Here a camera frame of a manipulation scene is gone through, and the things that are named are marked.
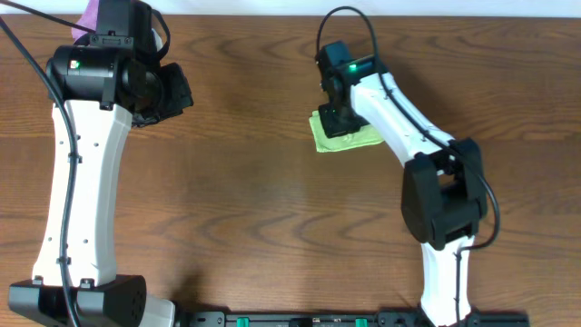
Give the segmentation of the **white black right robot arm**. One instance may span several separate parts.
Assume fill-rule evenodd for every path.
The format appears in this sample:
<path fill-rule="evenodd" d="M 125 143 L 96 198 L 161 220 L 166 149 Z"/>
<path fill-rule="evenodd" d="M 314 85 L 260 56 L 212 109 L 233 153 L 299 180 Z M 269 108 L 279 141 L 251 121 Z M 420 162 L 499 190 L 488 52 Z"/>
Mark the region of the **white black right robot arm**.
<path fill-rule="evenodd" d="M 458 251 L 473 245 L 487 213 L 478 146 L 432 124 L 374 56 L 355 59 L 338 41 L 324 45 L 315 61 L 329 97 L 318 109 L 321 135 L 361 144 L 373 132 L 397 156 L 404 169 L 402 216 L 422 251 L 421 310 L 434 326 L 460 325 L 472 308 L 468 264 Z"/>

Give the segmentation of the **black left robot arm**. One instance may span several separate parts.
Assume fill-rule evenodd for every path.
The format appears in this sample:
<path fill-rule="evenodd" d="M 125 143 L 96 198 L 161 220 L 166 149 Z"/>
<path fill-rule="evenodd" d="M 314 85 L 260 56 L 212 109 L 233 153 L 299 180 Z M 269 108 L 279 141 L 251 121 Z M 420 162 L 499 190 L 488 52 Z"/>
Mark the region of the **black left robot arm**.
<path fill-rule="evenodd" d="M 145 2 L 101 1 L 81 33 L 35 68 L 54 104 L 54 174 L 40 253 L 8 305 L 44 326 L 172 327 L 175 304 L 118 273 L 114 213 L 128 133 L 182 114 L 192 91 L 163 62 L 171 34 Z"/>

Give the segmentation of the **light green microfiber cloth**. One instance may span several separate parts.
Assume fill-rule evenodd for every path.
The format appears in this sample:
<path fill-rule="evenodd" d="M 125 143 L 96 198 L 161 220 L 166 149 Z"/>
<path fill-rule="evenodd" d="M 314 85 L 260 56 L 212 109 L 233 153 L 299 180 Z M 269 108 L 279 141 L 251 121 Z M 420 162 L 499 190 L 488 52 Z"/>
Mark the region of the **light green microfiber cloth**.
<path fill-rule="evenodd" d="M 384 142 L 380 133 L 370 125 L 363 126 L 353 134 L 329 138 L 324 133 L 318 111 L 312 112 L 309 123 L 318 153 L 336 153 Z"/>

